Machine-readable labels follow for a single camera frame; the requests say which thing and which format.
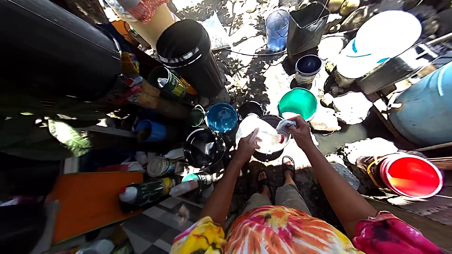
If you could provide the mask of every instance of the cloth rag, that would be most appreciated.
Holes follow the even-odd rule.
[[[284,136],[289,136],[290,131],[289,131],[289,127],[290,126],[294,126],[295,128],[297,127],[297,123],[295,121],[292,120],[281,120],[278,123],[278,126],[276,127],[276,132],[279,135],[284,135]]]

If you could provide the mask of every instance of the wire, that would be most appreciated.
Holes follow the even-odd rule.
[[[241,53],[241,52],[237,52],[237,51],[233,51],[229,48],[224,48],[224,50],[233,52],[233,53],[237,53],[237,54],[241,54],[241,55],[245,55],[245,56],[275,56],[275,55],[281,55],[281,54],[285,54],[286,50],[281,51],[281,52],[276,52],[276,53],[270,53],[270,54],[245,54],[245,53]]]

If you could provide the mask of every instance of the blue bucket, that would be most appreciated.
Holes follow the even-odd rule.
[[[166,126],[151,120],[141,121],[135,128],[135,131],[138,132],[141,130],[149,130],[151,132],[149,137],[143,142],[159,142],[166,137]]]
[[[237,125],[237,111],[231,104],[214,104],[207,111],[206,123],[214,132],[228,132]]]

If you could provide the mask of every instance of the green bucket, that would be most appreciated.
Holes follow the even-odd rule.
[[[282,118],[287,118],[286,114],[283,115],[285,112],[293,112],[300,114],[305,121],[309,121],[317,111],[317,98],[308,89],[297,87],[279,100],[278,111]]]

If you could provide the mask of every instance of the black trash bin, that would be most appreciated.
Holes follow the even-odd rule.
[[[209,35],[200,23],[184,19],[172,24],[160,35],[156,48],[163,65],[175,70],[199,95],[214,97],[223,88]]]

